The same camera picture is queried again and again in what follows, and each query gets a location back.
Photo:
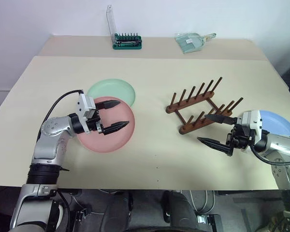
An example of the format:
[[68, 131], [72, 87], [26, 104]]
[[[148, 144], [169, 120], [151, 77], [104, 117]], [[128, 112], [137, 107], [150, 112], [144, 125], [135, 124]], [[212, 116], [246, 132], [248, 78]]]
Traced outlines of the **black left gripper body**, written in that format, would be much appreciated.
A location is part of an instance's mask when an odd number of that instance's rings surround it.
[[97, 131], [98, 133], [104, 133], [105, 129], [102, 124], [99, 110], [104, 109], [104, 102], [96, 104], [96, 110], [93, 116], [86, 121], [89, 131]]

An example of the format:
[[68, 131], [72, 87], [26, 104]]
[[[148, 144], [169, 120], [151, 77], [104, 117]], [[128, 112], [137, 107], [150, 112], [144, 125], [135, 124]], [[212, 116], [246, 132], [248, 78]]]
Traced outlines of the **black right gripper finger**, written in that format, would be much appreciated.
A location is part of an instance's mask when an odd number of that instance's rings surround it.
[[214, 140], [214, 139], [210, 139], [210, 138], [197, 137], [197, 139], [201, 143], [203, 143], [204, 145], [206, 145], [214, 150], [223, 152], [227, 156], [232, 156], [233, 149], [229, 145], [224, 145], [224, 144], [220, 143], [219, 141]]
[[237, 123], [236, 117], [229, 117], [224, 115], [218, 115], [218, 114], [211, 114], [211, 115], [205, 115], [206, 119], [211, 120], [216, 123], [220, 124], [228, 124], [228, 125], [234, 125]]

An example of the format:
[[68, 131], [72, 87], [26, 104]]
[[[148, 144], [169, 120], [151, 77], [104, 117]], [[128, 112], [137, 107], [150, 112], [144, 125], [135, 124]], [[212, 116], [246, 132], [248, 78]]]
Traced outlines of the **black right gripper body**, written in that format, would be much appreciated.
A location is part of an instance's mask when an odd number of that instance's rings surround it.
[[233, 150], [245, 149], [250, 144], [255, 142], [255, 131], [243, 128], [240, 124], [235, 124], [233, 129], [227, 135], [226, 145], [229, 146], [229, 151], [226, 152], [228, 156], [232, 156]]

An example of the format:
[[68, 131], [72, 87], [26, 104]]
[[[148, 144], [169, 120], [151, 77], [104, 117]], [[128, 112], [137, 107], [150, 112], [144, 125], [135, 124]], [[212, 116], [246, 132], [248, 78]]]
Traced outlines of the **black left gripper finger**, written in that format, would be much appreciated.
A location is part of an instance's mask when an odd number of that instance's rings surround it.
[[129, 124], [129, 121], [120, 121], [120, 122], [113, 123], [109, 127], [103, 128], [102, 133], [104, 135], [108, 135], [108, 134], [117, 132], [121, 130], [122, 128], [124, 128], [125, 126], [127, 126], [128, 124]]
[[121, 101], [118, 101], [118, 100], [107, 100], [107, 101], [97, 102], [96, 110], [110, 109], [119, 105], [120, 103]]

